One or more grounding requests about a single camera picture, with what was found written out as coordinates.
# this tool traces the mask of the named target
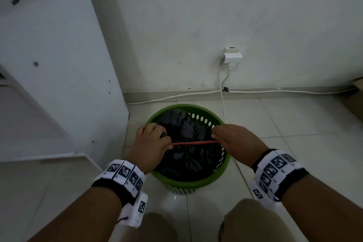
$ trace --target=black plastic bag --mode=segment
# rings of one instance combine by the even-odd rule
[[[213,140],[210,127],[180,109],[165,111],[156,123],[165,127],[173,143]],[[220,158],[221,146],[217,143],[176,145],[155,170],[176,181],[198,181],[214,173]]]

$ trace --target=wristband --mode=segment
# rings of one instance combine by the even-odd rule
[[[125,160],[114,160],[106,170],[94,179],[92,187],[111,189],[120,199],[123,225],[139,227],[147,203],[147,195],[140,192],[145,182],[144,173],[134,164]]]
[[[309,174],[293,157],[278,149],[263,153],[252,169],[256,173],[249,183],[252,195],[267,208],[273,208],[293,183]]]

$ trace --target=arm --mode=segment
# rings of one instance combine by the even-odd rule
[[[269,149],[241,126],[220,125],[212,133],[232,157],[249,167]],[[309,241],[363,240],[363,210],[312,175],[291,185],[282,203]]]
[[[160,125],[141,126],[125,160],[148,174],[159,164],[164,153],[172,148],[169,136],[160,139],[162,133],[166,130]],[[121,209],[121,201],[112,190],[92,187],[28,242],[107,242]]]

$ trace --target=red string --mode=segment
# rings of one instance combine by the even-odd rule
[[[172,145],[203,145],[207,143],[218,143],[218,141],[199,141],[199,142],[186,142],[186,143],[172,143]]]

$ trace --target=white tile floor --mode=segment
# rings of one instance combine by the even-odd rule
[[[188,103],[223,118],[220,101]],[[138,126],[172,104],[175,102],[130,106],[124,152],[130,149]],[[337,99],[227,100],[225,106],[227,123],[243,125],[269,147],[291,152],[313,175],[363,207],[363,124]],[[179,242],[216,241],[223,216],[239,200],[251,197],[240,172],[247,181],[254,177],[251,169],[231,160],[217,181],[188,196],[172,194],[148,175],[143,187],[149,195],[146,212],[163,214]],[[97,173],[79,159],[0,164],[0,241],[28,239],[81,195]],[[283,207],[277,213],[298,242],[306,241]],[[110,241],[118,242],[123,231],[116,226]]]

